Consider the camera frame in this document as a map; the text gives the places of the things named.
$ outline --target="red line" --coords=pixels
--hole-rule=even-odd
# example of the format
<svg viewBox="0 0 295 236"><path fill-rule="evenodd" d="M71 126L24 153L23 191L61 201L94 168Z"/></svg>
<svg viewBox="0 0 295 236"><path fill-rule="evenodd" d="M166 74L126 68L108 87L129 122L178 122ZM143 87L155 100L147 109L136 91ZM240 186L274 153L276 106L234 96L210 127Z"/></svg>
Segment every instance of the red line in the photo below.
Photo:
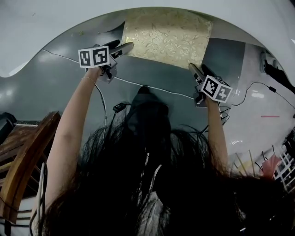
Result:
<svg viewBox="0 0 295 236"><path fill-rule="evenodd" d="M274 117L280 117L280 116L261 116L261 117L263 117L263 118L265 118L265 117L272 117L272 118L274 118Z"/></svg>

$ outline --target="wooden chair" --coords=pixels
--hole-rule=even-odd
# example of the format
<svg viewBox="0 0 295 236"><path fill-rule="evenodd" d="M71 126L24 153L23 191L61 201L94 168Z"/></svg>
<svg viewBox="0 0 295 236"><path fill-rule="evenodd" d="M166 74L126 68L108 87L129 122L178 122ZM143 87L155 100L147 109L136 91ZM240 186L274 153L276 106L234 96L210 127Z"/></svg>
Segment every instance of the wooden chair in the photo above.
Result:
<svg viewBox="0 0 295 236"><path fill-rule="evenodd" d="M0 216L5 220L15 224L23 197L36 195L59 120L60 114L51 112L37 126L17 125L0 145Z"/></svg>

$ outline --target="woman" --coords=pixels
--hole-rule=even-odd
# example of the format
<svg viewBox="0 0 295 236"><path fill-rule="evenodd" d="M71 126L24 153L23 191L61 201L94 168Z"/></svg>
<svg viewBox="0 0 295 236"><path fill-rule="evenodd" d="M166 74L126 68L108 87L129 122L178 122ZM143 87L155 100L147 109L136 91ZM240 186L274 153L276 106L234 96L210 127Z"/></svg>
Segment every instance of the woman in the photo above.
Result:
<svg viewBox="0 0 295 236"><path fill-rule="evenodd" d="M34 235L291 232L294 199L281 184L227 172L218 105L209 98L207 140L190 127L171 130L167 107L143 87L125 119L89 138L77 164L101 73L87 71L62 115L47 161L45 213Z"/></svg>

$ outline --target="gold patterned cloth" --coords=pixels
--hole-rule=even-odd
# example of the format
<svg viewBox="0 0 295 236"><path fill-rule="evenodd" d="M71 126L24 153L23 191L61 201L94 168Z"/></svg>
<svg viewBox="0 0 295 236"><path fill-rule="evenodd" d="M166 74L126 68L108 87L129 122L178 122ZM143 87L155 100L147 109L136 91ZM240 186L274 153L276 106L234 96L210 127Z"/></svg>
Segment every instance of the gold patterned cloth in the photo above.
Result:
<svg viewBox="0 0 295 236"><path fill-rule="evenodd" d="M188 69L200 67L208 45L212 22L174 8L129 10L122 43L133 42L128 55Z"/></svg>

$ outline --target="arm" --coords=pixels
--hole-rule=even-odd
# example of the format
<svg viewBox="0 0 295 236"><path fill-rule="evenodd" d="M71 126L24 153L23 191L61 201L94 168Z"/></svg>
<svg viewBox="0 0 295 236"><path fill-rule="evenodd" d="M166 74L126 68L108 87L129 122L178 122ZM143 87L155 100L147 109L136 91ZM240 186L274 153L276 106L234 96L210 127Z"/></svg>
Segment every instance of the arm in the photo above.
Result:
<svg viewBox="0 0 295 236"><path fill-rule="evenodd" d="M219 158L223 167L226 167L227 149L218 104L208 97L206 97L206 104L208 106L209 144L213 155Z"/></svg>
<svg viewBox="0 0 295 236"><path fill-rule="evenodd" d="M91 93L101 73L101 68L89 69L86 72L60 119L47 160L47 206L58 197L76 171Z"/></svg>

